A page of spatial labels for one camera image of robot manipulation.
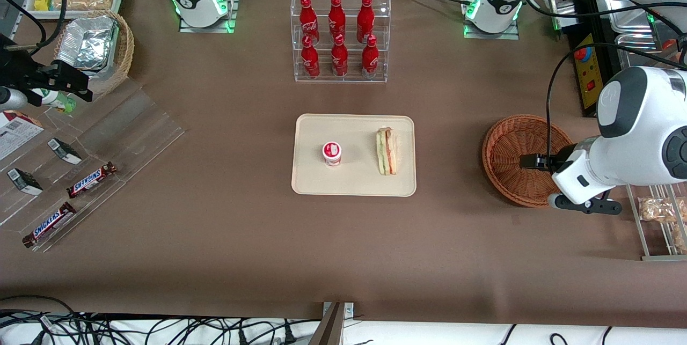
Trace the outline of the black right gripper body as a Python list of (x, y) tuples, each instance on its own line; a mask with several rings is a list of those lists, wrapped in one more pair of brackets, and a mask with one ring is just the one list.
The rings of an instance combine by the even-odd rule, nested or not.
[(10, 51), (15, 43), (1, 34), (1, 105), (41, 106), (42, 95), (37, 89), (39, 64), (25, 50)]

